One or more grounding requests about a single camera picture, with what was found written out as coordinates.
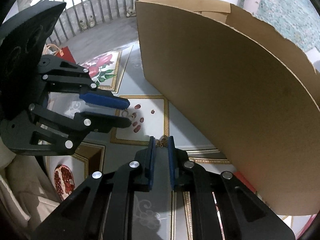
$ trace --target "metal railing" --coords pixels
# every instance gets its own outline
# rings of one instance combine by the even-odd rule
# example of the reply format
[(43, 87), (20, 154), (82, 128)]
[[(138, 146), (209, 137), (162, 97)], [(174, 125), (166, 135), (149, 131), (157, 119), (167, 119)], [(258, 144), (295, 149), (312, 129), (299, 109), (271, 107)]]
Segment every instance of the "metal railing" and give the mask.
[(125, 17), (135, 0), (55, 0), (67, 3), (47, 43), (61, 45), (71, 37), (114, 18)]

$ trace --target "metal pin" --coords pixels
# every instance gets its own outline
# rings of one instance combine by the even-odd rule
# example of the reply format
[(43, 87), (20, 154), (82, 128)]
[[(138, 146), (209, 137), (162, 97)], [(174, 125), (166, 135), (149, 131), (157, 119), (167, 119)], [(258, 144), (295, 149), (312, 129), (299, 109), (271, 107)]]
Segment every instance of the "metal pin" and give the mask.
[(58, 35), (58, 32), (57, 32), (56, 28), (54, 28), (53, 31), (54, 31), (54, 33), (56, 34), (56, 37), (57, 37), (57, 39), (58, 39), (59, 44), (61, 44), (61, 40), (60, 40), (60, 38), (59, 38), (59, 35)]
[(29, 105), (29, 110), (32, 111), (33, 109), (35, 109), (35, 104), (32, 103)]
[(66, 141), (64, 145), (66, 146), (67, 149), (71, 149), (73, 147), (73, 143), (70, 140)]
[(92, 177), (94, 179), (101, 178), (101, 176), (102, 176), (102, 173), (100, 171), (96, 171), (96, 172), (92, 173)]
[(112, 20), (110, 0), (107, 0), (109, 19)]
[(80, 32), (83, 32), (82, 27), (81, 27), (81, 24), (80, 24), (79, 17), (78, 17), (78, 13), (77, 13), (77, 10), (76, 10), (76, 7), (75, 7), (75, 1), (74, 1), (74, 0), (72, 0), (72, 4), (73, 4), (73, 6), (72, 6), (72, 7), (73, 7), (73, 10), (74, 10), (75, 15), (76, 15), (77, 23), (78, 23), (78, 26), (79, 26), (79, 31), (80, 31)]
[(59, 22), (60, 22), (60, 25), (61, 25), (61, 29), (62, 29), (62, 31), (63, 31), (63, 34), (64, 34), (64, 36), (65, 36), (65, 38), (67, 39), (67, 40), (69, 40), (68, 39), (68, 36), (67, 36), (67, 34), (66, 34), (66, 31), (65, 31), (65, 29), (64, 29), (64, 27), (63, 27), (63, 24), (62, 24), (62, 21), (61, 21), (61, 19), (60, 19), (60, 17), (59, 17)]
[(129, 166), (131, 168), (137, 168), (140, 165), (140, 163), (138, 163), (137, 161), (133, 161), (129, 163)]
[(231, 179), (232, 178), (232, 173), (230, 171), (224, 171), (222, 173), (222, 177), (224, 177), (225, 179)]
[(186, 162), (184, 163), (184, 166), (185, 166), (186, 168), (192, 168), (193, 166), (195, 166), (195, 164), (194, 164), (192, 161), (186, 161)]
[(67, 20), (68, 20), (68, 23), (69, 23), (69, 26), (70, 26), (72, 35), (73, 35), (73, 36), (76, 36), (75, 31), (73, 30), (73, 27), (72, 27), (72, 24), (71, 24), (70, 17), (69, 17), (69, 14), (68, 14), (67, 9), (65, 9), (65, 12), (66, 12), (66, 17), (67, 17)]
[(88, 27), (88, 28), (90, 28), (90, 26), (89, 26), (89, 22), (88, 22), (88, 18), (87, 18), (87, 13), (85, 12), (85, 8), (84, 8), (83, 0), (81, 0), (81, 7), (82, 7), (82, 11), (83, 11), (83, 15), (84, 15), (85, 23), (86, 23), (87, 27)]
[(93, 16), (93, 20), (94, 20), (94, 26), (96, 26), (96, 25), (98, 25), (98, 23), (97, 23), (96, 15), (95, 15), (94, 10), (93, 10), (92, 0), (89, 0), (89, 2), (90, 2), (91, 11), (92, 11), (92, 16)]
[(89, 126), (91, 124), (91, 120), (90, 119), (84, 119), (83, 121), (85, 126)]

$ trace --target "cardboard box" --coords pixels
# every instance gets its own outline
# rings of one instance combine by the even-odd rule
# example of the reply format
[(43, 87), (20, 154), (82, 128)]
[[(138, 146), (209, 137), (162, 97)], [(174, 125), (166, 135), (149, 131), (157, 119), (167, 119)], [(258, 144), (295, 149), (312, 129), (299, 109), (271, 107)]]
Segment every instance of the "cardboard box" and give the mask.
[(145, 78), (277, 214), (320, 209), (320, 80), (275, 29), (219, 0), (139, 0)]

